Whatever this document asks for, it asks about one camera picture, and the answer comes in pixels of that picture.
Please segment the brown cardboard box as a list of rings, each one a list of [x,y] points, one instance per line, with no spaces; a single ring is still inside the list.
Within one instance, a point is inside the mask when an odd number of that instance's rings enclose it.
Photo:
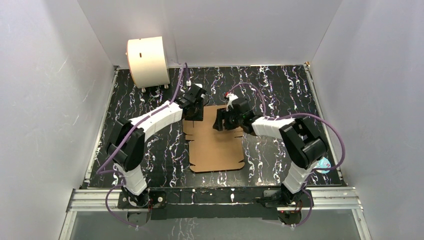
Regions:
[[[224,107],[206,106],[202,121],[183,121],[189,168],[195,173],[240,170],[245,166],[243,130],[240,127],[223,131],[213,129],[217,110]]]

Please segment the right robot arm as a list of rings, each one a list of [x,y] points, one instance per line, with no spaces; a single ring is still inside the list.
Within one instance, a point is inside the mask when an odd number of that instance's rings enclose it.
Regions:
[[[282,202],[295,207],[302,199],[308,176],[328,151],[328,144],[307,115],[277,119],[254,113],[245,99],[230,97],[226,107],[216,111],[213,129],[236,128],[252,136],[282,140],[291,159],[289,172],[282,182]]]

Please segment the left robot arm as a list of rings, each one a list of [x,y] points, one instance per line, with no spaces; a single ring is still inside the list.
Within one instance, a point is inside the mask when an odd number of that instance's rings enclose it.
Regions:
[[[149,203],[147,183],[141,169],[145,142],[163,128],[181,120],[202,121],[207,91],[200,84],[191,85],[181,96],[139,117],[118,120],[107,145],[107,154],[124,178],[124,189],[137,208]]]

